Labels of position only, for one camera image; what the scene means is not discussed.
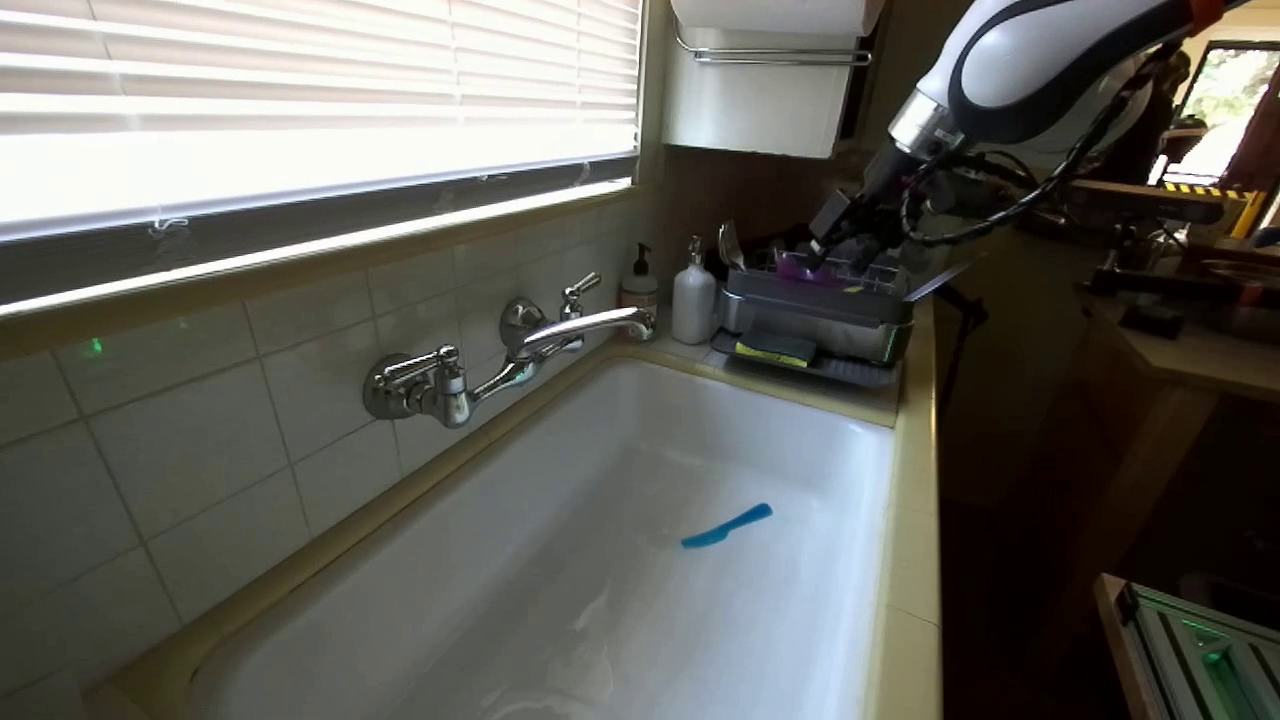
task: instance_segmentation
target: wall tile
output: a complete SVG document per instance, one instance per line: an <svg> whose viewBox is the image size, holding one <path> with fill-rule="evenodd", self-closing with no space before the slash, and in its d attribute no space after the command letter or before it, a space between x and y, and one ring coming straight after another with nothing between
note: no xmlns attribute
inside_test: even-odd
<svg viewBox="0 0 1280 720"><path fill-rule="evenodd" d="M377 322L377 357L388 354L434 354L442 345L461 345L456 297L434 297L426 305L395 308Z"/></svg>
<svg viewBox="0 0 1280 720"><path fill-rule="evenodd" d="M395 431L399 475L426 467L434 456L463 439L468 427L446 427L438 416L395 420L394 431Z"/></svg>
<svg viewBox="0 0 1280 720"><path fill-rule="evenodd" d="M177 608L148 553L136 548L37 604L0 611L0 689L64 669L92 684L169 632L177 632Z"/></svg>
<svg viewBox="0 0 1280 720"><path fill-rule="evenodd" d="M155 568L186 620L198 620L235 588L280 565L309 541L292 475L262 480L231 499L161 531Z"/></svg>
<svg viewBox="0 0 1280 720"><path fill-rule="evenodd" d="M456 271L461 271L463 283L486 283L491 275L514 275L516 259L519 259L516 235L456 244Z"/></svg>
<svg viewBox="0 0 1280 720"><path fill-rule="evenodd" d="M334 530L399 480L394 426L370 426L298 465L314 531Z"/></svg>
<svg viewBox="0 0 1280 720"><path fill-rule="evenodd" d="M374 323L270 357L270 386L292 456L309 456L374 420L362 405L362 382L377 357Z"/></svg>
<svg viewBox="0 0 1280 720"><path fill-rule="evenodd" d="M434 247L430 257L388 259L370 271L370 292L377 311L395 311L434 297L461 288L461 268L453 247Z"/></svg>
<svg viewBox="0 0 1280 720"><path fill-rule="evenodd" d="M85 427L0 453L0 611L141 546Z"/></svg>
<svg viewBox="0 0 1280 720"><path fill-rule="evenodd" d="M3 720L87 720L75 672L51 672L18 694L0 694Z"/></svg>
<svg viewBox="0 0 1280 720"><path fill-rule="evenodd" d="M92 427L148 537L283 467L255 365L125 405Z"/></svg>
<svg viewBox="0 0 1280 720"><path fill-rule="evenodd" d="M590 275L590 271L565 268L565 254L561 254L561 257L539 257L536 265L519 265L516 268L516 288L519 288L519 297L531 297L536 305L546 305L546 311L552 322L561 322L561 292L570 283L576 283L582 275Z"/></svg>
<svg viewBox="0 0 1280 720"><path fill-rule="evenodd" d="M248 322L262 354L283 354L370 317L374 299L362 271L248 299Z"/></svg>
<svg viewBox="0 0 1280 720"><path fill-rule="evenodd" d="M37 438L75 416L75 405L51 357L20 357L0 365L0 444Z"/></svg>
<svg viewBox="0 0 1280 720"><path fill-rule="evenodd" d="M552 222L536 222L536 223L525 223L519 235L514 240L516 247L516 259L519 265L546 265L552 257L561 257L570 247L570 233L565 223L552 223Z"/></svg>
<svg viewBox="0 0 1280 720"><path fill-rule="evenodd" d="M155 387L198 382L204 371L231 367L248 357L251 335L241 305L144 323L117 335L92 335L75 349L58 354L85 411L99 411Z"/></svg>
<svg viewBox="0 0 1280 720"><path fill-rule="evenodd" d="M468 367L482 367L474 382L486 376L486 367L496 371L496 359L510 354L502 339L502 311L505 305L519 297L516 275L491 275L486 283L474 283L463 297L456 297L456 334L461 349L468 354Z"/></svg>

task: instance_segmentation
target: bottle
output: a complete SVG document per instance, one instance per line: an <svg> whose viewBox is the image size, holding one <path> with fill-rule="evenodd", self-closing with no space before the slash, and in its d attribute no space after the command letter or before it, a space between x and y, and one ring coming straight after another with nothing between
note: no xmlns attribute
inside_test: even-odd
<svg viewBox="0 0 1280 720"><path fill-rule="evenodd" d="M706 345L718 334L718 275L706 271L706 247L693 235L687 268L672 280L672 335L679 345Z"/></svg>
<svg viewBox="0 0 1280 720"><path fill-rule="evenodd" d="M648 244L639 244L639 257L637 257L633 271L623 275L617 305L639 308L639 322L656 323L656 275L648 271L643 254L648 254Z"/></svg>

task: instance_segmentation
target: tap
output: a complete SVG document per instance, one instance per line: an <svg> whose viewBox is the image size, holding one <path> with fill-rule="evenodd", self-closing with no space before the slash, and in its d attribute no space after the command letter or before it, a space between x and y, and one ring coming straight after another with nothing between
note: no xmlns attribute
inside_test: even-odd
<svg viewBox="0 0 1280 720"><path fill-rule="evenodd" d="M474 420L474 391L453 345L426 357L384 357L365 371L365 410L377 420L438 416L446 427Z"/></svg>
<svg viewBox="0 0 1280 720"><path fill-rule="evenodd" d="M598 271L582 275L576 283L561 288L561 322L585 317L585 292L599 283Z"/></svg>
<svg viewBox="0 0 1280 720"><path fill-rule="evenodd" d="M652 329L639 322L639 308L608 308L608 311L590 311L590 317L570 317L561 323L549 323L546 311L516 297L505 308L505 367L474 387L474 401L486 401L502 387L516 387L527 386L546 359L552 359L561 349L571 349L585 339L585 334L608 334L608 329L623 329L633 339L652 339Z"/></svg>

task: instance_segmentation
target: blue brush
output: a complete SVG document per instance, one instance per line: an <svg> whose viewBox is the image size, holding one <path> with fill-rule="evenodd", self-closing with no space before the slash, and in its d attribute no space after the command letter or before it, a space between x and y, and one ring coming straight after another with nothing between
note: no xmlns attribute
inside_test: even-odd
<svg viewBox="0 0 1280 720"><path fill-rule="evenodd" d="M708 530L708 531L686 537L679 548L713 548L713 546L725 546L728 531L735 531L735 530L746 530L746 526L761 526L765 518L772 518L772 509L768 509L768 506L758 506L758 509L742 511L742 518L731 518L731 521L725 521L725 526L718 526L718 530Z"/></svg>

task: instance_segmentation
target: white sink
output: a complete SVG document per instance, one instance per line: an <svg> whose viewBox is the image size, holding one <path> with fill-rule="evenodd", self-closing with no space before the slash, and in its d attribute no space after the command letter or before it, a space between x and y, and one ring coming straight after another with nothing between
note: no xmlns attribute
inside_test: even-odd
<svg viewBox="0 0 1280 720"><path fill-rule="evenodd" d="M617 359L227 640L193 716L852 720L893 439Z"/></svg>

